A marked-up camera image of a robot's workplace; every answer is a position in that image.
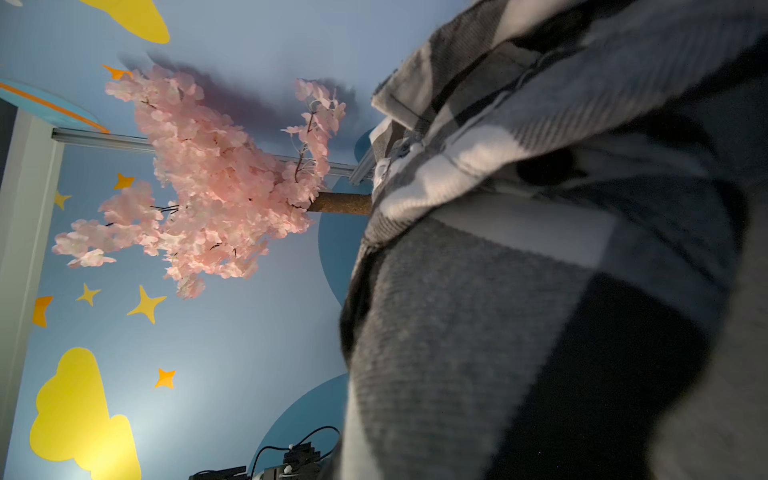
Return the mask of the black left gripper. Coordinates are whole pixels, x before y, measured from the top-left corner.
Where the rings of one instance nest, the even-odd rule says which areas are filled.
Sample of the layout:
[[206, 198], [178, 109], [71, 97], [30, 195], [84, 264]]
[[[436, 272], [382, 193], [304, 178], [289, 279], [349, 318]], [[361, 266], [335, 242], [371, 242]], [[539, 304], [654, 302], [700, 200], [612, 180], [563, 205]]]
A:
[[[279, 448], [265, 446], [257, 452], [256, 458], [267, 451], [279, 451]], [[222, 470], [203, 470], [189, 476], [189, 480], [280, 480], [280, 479], [317, 479], [324, 461], [324, 456], [311, 443], [294, 445], [280, 450], [284, 453], [283, 462], [277, 466], [262, 470], [255, 465], [250, 470], [246, 466]]]

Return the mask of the grey white plaid shirt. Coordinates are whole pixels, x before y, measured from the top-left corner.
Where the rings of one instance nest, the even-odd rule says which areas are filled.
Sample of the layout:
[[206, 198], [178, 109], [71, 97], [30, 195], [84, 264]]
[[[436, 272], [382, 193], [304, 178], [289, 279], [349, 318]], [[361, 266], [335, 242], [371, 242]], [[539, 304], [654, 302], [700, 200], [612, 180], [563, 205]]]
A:
[[375, 91], [330, 479], [767, 475], [767, 5], [477, 1]]

